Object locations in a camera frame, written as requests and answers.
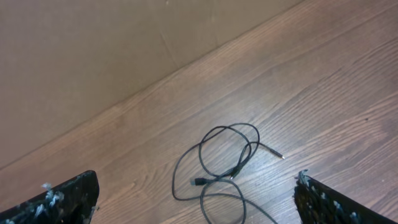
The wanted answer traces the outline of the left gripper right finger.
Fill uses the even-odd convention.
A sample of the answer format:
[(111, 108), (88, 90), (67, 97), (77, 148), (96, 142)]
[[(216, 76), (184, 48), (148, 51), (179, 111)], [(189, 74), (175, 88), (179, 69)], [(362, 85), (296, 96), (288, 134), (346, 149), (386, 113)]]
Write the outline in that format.
[(303, 224), (397, 224), (302, 170), (296, 177), (294, 202)]

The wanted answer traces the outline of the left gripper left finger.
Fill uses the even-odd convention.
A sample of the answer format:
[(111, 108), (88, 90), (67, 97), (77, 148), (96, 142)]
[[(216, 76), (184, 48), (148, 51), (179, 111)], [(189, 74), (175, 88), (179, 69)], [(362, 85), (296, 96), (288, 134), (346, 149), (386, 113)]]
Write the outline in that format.
[(87, 170), (62, 184), (44, 183), (45, 192), (1, 212), (1, 224), (90, 224), (100, 187)]

